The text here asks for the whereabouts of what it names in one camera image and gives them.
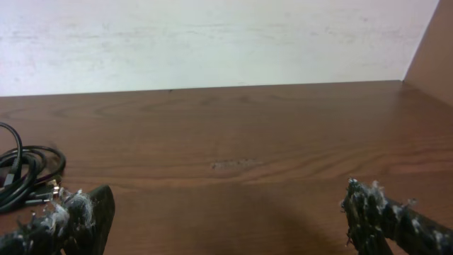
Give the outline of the frayed right gripper left finger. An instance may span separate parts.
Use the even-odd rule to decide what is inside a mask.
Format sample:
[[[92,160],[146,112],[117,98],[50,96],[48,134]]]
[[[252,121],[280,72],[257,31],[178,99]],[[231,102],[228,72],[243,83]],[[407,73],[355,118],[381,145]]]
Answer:
[[[115,200],[108,185],[88,193],[61,191],[60,201],[40,217],[1,236],[3,255],[102,255],[115,216]]]

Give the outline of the frayed right gripper right finger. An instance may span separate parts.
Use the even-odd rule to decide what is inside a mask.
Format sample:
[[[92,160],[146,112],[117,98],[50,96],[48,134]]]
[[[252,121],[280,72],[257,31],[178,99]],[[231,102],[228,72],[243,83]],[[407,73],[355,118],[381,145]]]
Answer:
[[[348,179],[340,204],[348,221],[347,243],[358,254],[392,254],[390,239],[409,255],[452,255],[452,229],[411,209],[412,203],[387,198],[374,181]]]

